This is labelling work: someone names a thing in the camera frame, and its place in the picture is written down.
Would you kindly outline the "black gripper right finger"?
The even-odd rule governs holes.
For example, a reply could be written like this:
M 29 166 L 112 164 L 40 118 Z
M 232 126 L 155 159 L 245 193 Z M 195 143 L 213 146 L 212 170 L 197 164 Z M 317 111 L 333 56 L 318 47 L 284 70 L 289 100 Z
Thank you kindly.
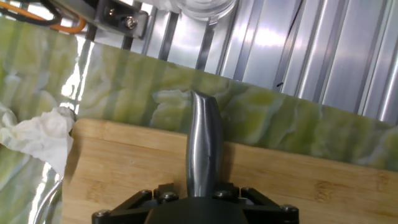
M 279 205 L 252 187 L 219 183 L 213 189 L 213 199 L 233 205 L 237 211 L 232 214 L 243 217 L 246 223 L 299 224 L 297 207 Z

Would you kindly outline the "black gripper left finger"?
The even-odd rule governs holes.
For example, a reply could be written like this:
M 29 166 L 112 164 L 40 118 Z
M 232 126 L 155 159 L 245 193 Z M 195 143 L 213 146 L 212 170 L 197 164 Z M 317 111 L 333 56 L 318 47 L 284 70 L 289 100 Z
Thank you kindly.
M 143 224 L 158 206 L 179 199 L 174 184 L 159 185 L 154 190 L 140 190 L 116 208 L 102 209 L 91 216 L 92 224 Z

